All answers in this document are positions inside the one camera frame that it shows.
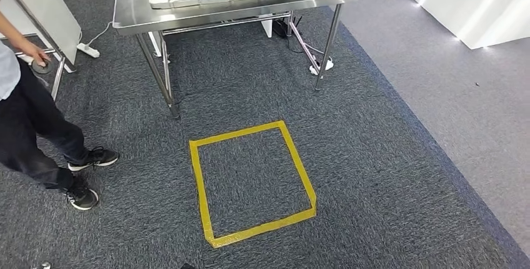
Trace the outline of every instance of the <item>yellow tape square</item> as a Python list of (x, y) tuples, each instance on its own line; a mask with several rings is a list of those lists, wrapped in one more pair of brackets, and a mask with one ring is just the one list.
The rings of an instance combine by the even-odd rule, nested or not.
[[(208, 201), (206, 199), (206, 189), (204, 187), (203, 171), (201, 169), (201, 163), (199, 161), (199, 149), (198, 149), (199, 146), (204, 146), (204, 145), (212, 144), (215, 142), (229, 140), (229, 139), (237, 138), (239, 136), (246, 136), (246, 135), (258, 133), (261, 131), (266, 131), (268, 129), (273, 129), (273, 128), (279, 128), (281, 131), (284, 141), (287, 144), (287, 148), (289, 148), (289, 153), (291, 154), (291, 158), (294, 162), (294, 166), (296, 167), (296, 170), (298, 171), (298, 174), (300, 175), (300, 178), (302, 179), (302, 184), (304, 185), (304, 189), (306, 190), (307, 196), (309, 197), (311, 207), (308, 210), (295, 213), (293, 215), (287, 216), (280, 220), (267, 222), (262, 225), (248, 228), (247, 230), (237, 231), (235, 233), (231, 233), (230, 235), (220, 236), (219, 238), (215, 238), (214, 231), (212, 228), (212, 223), (210, 220), (210, 212), (208, 210)], [(210, 242), (210, 244), (214, 248), (219, 248), (219, 247), (222, 247), (228, 244), (235, 243), (237, 241), (245, 240), (252, 236), (259, 235), (260, 233), (265, 233), (271, 230), (277, 230), (278, 228), (282, 228), (284, 226), (288, 226), (288, 225), (309, 219), (316, 215), (316, 194), (313, 190), (313, 186), (311, 185), (311, 182), (309, 181), (308, 174), (306, 173), (306, 169), (304, 168), (304, 165), (302, 164), (302, 161), (300, 160), (300, 156), (298, 155), (298, 152), (296, 151), (296, 147), (294, 146), (293, 139), (291, 138), (291, 135), (289, 134), (289, 131), (287, 130), (287, 126), (285, 125), (284, 121), (272, 122), (268, 124), (263, 124), (263, 125), (259, 125), (255, 127), (242, 129), (239, 131), (233, 131), (230, 133), (224, 133), (224, 134), (220, 134), (217, 136), (211, 136), (209, 138), (202, 139), (202, 140), (189, 141), (189, 150), (191, 153), (191, 163), (193, 165), (195, 179), (197, 181), (197, 190), (199, 192), (199, 208), (201, 211), (201, 221), (202, 221), (202, 228), (204, 230), (204, 237), (206, 238), (208, 242)]]

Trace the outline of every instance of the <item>table top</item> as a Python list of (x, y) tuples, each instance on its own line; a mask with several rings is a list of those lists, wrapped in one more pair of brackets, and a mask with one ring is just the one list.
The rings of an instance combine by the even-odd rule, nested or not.
[(112, 26), (122, 35), (138, 34), (351, 1), (355, 0), (239, 0), (184, 8), (153, 9), (149, 0), (116, 0)]

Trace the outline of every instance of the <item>light blue shirt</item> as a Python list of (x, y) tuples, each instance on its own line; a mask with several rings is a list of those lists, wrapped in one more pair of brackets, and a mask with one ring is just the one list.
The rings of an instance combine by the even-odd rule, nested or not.
[(11, 95), (20, 80), (20, 65), (17, 57), (0, 41), (0, 100)]

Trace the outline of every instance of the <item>gray floor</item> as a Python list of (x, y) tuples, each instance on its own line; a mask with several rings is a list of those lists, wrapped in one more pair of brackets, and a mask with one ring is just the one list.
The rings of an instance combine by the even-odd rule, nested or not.
[[(65, 0), (96, 35), (113, 0)], [(303, 12), (321, 43), (326, 9)], [(168, 42), (182, 120), (169, 118), (134, 38), (110, 31), (65, 76), (58, 105), (87, 145), (119, 163), (86, 170), (102, 193), (89, 212), (27, 178), (0, 170), (0, 263), (29, 268), (507, 268), (512, 253), (469, 206), (451, 166), (418, 138), (394, 99), (341, 33), (339, 61), (315, 93), (304, 56), (259, 24), (185, 34)], [(205, 241), (187, 140), (283, 119), (317, 194), (317, 216), (223, 248)], [(45, 142), (44, 150), (61, 161)], [(216, 236), (308, 206), (278, 133), (199, 151)]]
[(342, 21), (530, 254), (530, 39), (470, 51), (413, 0), (360, 0)]

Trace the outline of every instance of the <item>black pants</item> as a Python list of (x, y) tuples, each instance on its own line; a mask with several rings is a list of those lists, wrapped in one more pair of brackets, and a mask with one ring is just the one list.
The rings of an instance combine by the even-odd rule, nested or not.
[(8, 99), (0, 101), (0, 163), (46, 188), (68, 189), (72, 173), (44, 155), (37, 135), (53, 143), (67, 161), (82, 164), (88, 156), (83, 132), (64, 119), (28, 64), (19, 63), (20, 81)]

